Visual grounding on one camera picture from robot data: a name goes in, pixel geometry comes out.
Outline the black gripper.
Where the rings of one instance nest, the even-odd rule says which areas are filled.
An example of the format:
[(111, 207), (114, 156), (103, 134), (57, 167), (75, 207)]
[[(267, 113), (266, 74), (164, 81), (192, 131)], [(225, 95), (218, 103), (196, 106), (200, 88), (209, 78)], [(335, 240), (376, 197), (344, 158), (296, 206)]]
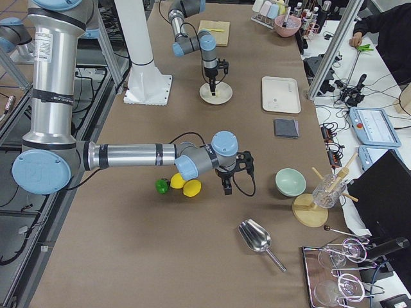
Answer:
[(212, 96), (216, 95), (216, 77), (218, 76), (218, 71), (223, 70), (224, 75), (229, 72), (229, 63), (225, 59), (215, 58), (214, 60), (204, 62), (204, 72), (207, 78), (209, 90)]
[(221, 179), (224, 195), (232, 194), (232, 183), (235, 187), (244, 195), (249, 195), (243, 191), (235, 181), (235, 174), (246, 171), (251, 177), (252, 184), (254, 185), (254, 158), (250, 151), (237, 152), (236, 162), (231, 170), (226, 167), (220, 166), (215, 169), (216, 175)]

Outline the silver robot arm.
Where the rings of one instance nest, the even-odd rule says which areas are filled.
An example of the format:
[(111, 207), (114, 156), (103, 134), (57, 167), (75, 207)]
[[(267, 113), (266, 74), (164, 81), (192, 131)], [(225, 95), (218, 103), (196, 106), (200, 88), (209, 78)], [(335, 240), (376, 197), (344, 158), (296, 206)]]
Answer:
[[(172, 76), (158, 70), (152, 54), (142, 1), (115, 1), (119, 21), (128, 48), (131, 70), (125, 103), (165, 106), (170, 94)], [(218, 70), (228, 74), (229, 64), (216, 55), (216, 42), (207, 30), (195, 31), (190, 37), (184, 29), (185, 18), (205, 10), (205, 1), (174, 1), (168, 22), (174, 34), (176, 56), (200, 50), (202, 73), (208, 81), (200, 88), (204, 101), (232, 96), (231, 87), (216, 83)], [(12, 175), (15, 182), (33, 194), (53, 194), (66, 188), (78, 172), (116, 166), (175, 165), (184, 180), (192, 180), (215, 169), (221, 178), (225, 195), (232, 193), (231, 180), (246, 196), (256, 192), (253, 158), (249, 151), (239, 152), (236, 136), (217, 132), (212, 141), (197, 147), (181, 144), (95, 144), (77, 141), (71, 133), (74, 105), (74, 71), (78, 39), (98, 26), (99, 39), (105, 28), (97, 1), (28, 1), (28, 17), (35, 25), (35, 56), (31, 93), (31, 128), (22, 137), (22, 153), (15, 159)], [(253, 193), (243, 192), (235, 173), (246, 170), (253, 183)]]
[(173, 53), (182, 57), (189, 53), (200, 51), (205, 77), (208, 79), (212, 96), (216, 95), (216, 77), (218, 71), (228, 74), (229, 63), (217, 57), (216, 40), (207, 30), (196, 31), (190, 35), (186, 31), (186, 18), (202, 13), (206, 8), (205, 1), (174, 1), (168, 11), (168, 22), (174, 33)]

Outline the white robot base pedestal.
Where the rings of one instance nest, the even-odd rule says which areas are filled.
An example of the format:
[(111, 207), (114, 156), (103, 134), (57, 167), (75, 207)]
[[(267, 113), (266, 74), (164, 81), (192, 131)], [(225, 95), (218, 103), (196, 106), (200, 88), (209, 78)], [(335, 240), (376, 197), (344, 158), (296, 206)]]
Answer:
[(132, 63), (124, 102), (165, 106), (172, 76), (156, 67), (142, 1), (115, 1), (121, 29)]

